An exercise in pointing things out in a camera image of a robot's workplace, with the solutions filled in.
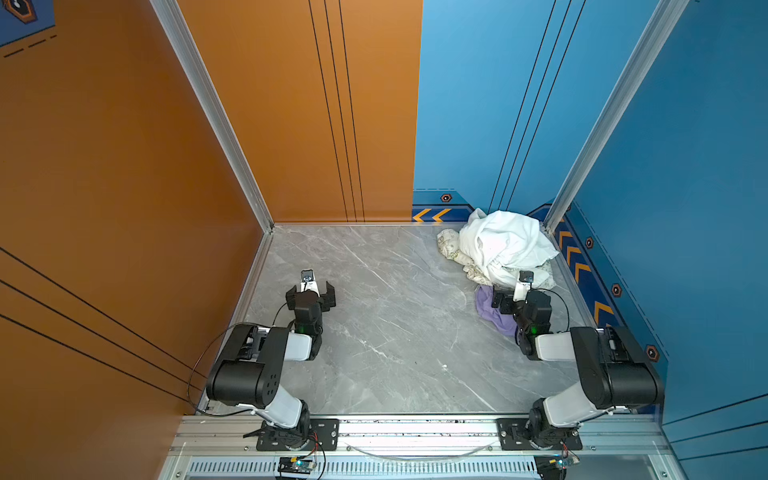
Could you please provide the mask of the purple t-shirt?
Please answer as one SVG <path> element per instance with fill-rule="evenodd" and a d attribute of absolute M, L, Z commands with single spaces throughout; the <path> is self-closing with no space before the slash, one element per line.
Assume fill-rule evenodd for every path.
<path fill-rule="evenodd" d="M 504 336 L 514 337 L 517 333 L 517 323 L 513 315 L 502 314 L 497 307 L 492 306 L 493 290 L 491 286 L 480 285 L 475 293 L 475 307 L 478 315 L 490 322 Z"/>

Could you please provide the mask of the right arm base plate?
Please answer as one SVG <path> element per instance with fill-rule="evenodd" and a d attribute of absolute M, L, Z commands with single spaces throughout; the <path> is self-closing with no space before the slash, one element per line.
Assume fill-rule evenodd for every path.
<path fill-rule="evenodd" d="M 547 422 L 532 425 L 529 419 L 513 417 L 498 418 L 496 428 L 504 451 L 583 449 L 576 428 L 553 427 Z"/>

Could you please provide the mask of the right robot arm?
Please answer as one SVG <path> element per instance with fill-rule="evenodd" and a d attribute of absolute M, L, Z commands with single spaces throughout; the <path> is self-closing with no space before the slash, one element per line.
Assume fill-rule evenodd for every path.
<path fill-rule="evenodd" d="M 584 423 L 663 402 L 662 380 L 628 328 L 581 326 L 554 333 L 551 297 L 539 290 L 495 287 L 491 307 L 513 318 L 515 342 L 527 359 L 573 363 L 578 372 L 575 384 L 536 400 L 527 418 L 497 421 L 504 450 L 577 450 Z"/>

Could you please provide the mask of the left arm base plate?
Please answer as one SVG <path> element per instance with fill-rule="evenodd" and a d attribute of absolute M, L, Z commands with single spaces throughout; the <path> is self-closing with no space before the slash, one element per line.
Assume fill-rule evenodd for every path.
<path fill-rule="evenodd" d="M 338 445 L 339 420 L 311 418 L 292 429 L 261 425 L 256 450 L 259 452 L 298 451 L 309 452 L 320 445 L 326 452 L 335 451 Z"/>

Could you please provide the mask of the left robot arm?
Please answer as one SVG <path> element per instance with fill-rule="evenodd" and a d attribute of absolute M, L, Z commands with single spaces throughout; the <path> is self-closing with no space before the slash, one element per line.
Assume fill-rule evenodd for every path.
<path fill-rule="evenodd" d="M 281 377 L 287 362 L 314 360 L 322 346 L 322 316 L 336 306 L 335 288 L 321 291 L 309 270 L 298 286 L 286 292 L 294 313 L 287 327 L 243 322 L 235 325 L 212 365 L 206 383 L 210 400 L 238 407 L 262 419 L 246 433 L 262 451 L 302 450 L 320 445 L 306 401 L 290 394 Z"/>

